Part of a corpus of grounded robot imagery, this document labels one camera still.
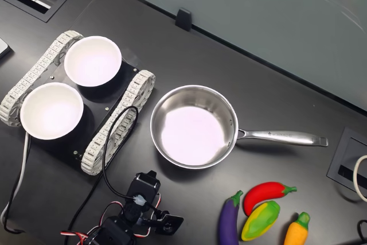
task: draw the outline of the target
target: red chili pepper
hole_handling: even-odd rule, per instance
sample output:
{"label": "red chili pepper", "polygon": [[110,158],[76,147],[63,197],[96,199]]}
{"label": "red chili pepper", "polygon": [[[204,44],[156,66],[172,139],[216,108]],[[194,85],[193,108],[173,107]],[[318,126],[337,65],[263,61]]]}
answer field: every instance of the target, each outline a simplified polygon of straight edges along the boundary
{"label": "red chili pepper", "polygon": [[246,194],[244,200],[245,214],[250,216],[252,209],[257,203],[265,200],[281,198],[287,195],[289,192],[296,192],[295,186],[289,187],[278,182],[266,182],[260,185],[254,186]]}

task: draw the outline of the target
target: toy vegetable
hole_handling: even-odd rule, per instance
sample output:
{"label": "toy vegetable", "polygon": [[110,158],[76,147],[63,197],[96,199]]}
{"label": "toy vegetable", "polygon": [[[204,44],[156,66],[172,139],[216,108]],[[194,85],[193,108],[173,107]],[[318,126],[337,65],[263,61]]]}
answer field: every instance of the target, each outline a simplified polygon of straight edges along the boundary
{"label": "toy vegetable", "polygon": [[275,201],[262,203],[247,219],[242,230],[242,240],[250,241],[262,236],[278,218],[280,206]]}
{"label": "toy vegetable", "polygon": [[298,219],[289,226],[284,245],[304,245],[309,234],[309,221],[310,215],[302,212]]}
{"label": "toy vegetable", "polygon": [[280,198],[287,195],[289,192],[296,191],[297,188],[295,186],[289,187],[278,182],[266,182],[254,186],[245,196],[245,214],[249,216],[254,206],[261,201]]}
{"label": "toy vegetable", "polygon": [[243,195],[243,192],[242,190],[239,190],[224,203],[219,218],[220,245],[239,245],[237,217],[240,209],[241,195]]}

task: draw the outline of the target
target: white bowl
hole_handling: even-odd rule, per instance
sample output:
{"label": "white bowl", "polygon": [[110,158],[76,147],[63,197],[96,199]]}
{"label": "white bowl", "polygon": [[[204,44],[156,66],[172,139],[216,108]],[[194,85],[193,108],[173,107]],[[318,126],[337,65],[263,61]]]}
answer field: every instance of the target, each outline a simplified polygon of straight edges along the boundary
{"label": "white bowl", "polygon": [[106,37],[86,37],[65,56],[65,72],[78,85],[94,87],[110,81],[121,67],[118,46]]}
{"label": "white bowl", "polygon": [[83,114],[79,93],[64,83],[48,83],[33,90],[21,108],[21,122],[33,137],[51,140],[72,131]]}

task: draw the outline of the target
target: purple eggplant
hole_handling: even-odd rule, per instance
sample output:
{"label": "purple eggplant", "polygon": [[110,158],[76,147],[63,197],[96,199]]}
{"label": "purple eggplant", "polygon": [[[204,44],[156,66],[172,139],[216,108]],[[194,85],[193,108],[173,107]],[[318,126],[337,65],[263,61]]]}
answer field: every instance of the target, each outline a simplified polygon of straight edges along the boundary
{"label": "purple eggplant", "polygon": [[237,217],[239,215],[241,195],[243,195],[243,192],[239,190],[224,203],[219,218],[220,245],[239,245]]}

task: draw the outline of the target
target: stainless steel saucepan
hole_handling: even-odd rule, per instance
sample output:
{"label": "stainless steel saucepan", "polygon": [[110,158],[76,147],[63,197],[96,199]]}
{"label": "stainless steel saucepan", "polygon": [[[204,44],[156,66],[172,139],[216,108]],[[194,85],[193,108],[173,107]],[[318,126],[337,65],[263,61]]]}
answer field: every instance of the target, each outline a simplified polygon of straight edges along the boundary
{"label": "stainless steel saucepan", "polygon": [[253,138],[301,146],[327,146],[327,139],[294,131],[248,131],[238,127],[236,113],[217,91],[187,85],[167,93],[155,106],[150,131],[158,151],[187,169],[221,162],[238,139]]}

